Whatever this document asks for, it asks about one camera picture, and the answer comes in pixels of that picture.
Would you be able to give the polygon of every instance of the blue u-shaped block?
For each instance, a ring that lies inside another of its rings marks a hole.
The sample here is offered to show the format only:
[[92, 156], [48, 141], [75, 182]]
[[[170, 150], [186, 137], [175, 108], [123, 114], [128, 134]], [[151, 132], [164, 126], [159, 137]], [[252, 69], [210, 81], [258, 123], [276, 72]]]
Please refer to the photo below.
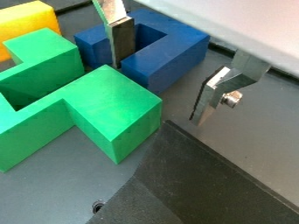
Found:
[[[122, 61], [122, 73], [160, 94], [204, 59], [210, 36], [150, 10], [128, 16], [135, 19], [136, 52]], [[88, 66], [112, 64], [104, 25], [78, 33], [75, 40]]]

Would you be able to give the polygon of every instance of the green block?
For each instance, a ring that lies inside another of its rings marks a hole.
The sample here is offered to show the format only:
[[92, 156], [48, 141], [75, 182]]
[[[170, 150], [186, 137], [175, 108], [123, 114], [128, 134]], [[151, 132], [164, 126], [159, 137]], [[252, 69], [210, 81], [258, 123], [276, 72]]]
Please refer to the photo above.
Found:
[[162, 100], [110, 66], [15, 111], [0, 95], [0, 171], [78, 125], [118, 164], [160, 126]]
[[0, 93], [16, 110], [84, 74], [78, 47], [48, 28], [4, 45], [16, 66], [0, 73]]

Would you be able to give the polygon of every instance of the black mat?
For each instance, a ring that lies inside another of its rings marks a hole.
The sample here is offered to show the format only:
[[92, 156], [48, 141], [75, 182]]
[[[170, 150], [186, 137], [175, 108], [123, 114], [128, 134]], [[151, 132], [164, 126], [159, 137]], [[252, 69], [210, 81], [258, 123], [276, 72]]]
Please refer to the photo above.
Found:
[[299, 223], [299, 210], [172, 122], [88, 224]]

